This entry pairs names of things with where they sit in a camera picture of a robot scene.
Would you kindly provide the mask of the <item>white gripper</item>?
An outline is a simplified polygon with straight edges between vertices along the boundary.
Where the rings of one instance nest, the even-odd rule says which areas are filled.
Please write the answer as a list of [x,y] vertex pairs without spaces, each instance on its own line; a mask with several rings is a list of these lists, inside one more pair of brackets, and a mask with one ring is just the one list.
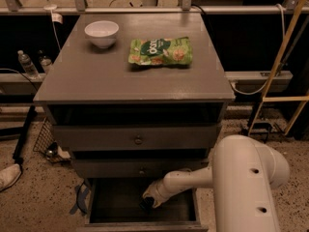
[[167,190],[162,180],[153,181],[142,195],[143,199],[153,198],[152,208],[156,209],[162,203],[170,198],[170,192]]

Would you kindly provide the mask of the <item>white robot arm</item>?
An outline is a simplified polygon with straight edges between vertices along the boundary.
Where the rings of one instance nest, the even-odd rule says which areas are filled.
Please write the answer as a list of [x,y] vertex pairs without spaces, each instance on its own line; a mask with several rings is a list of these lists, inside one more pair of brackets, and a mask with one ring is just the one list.
[[243,135],[214,147],[210,167],[178,170],[152,182],[143,199],[157,208],[188,189],[213,189],[216,232],[281,232],[272,190],[285,185],[290,166],[273,148]]

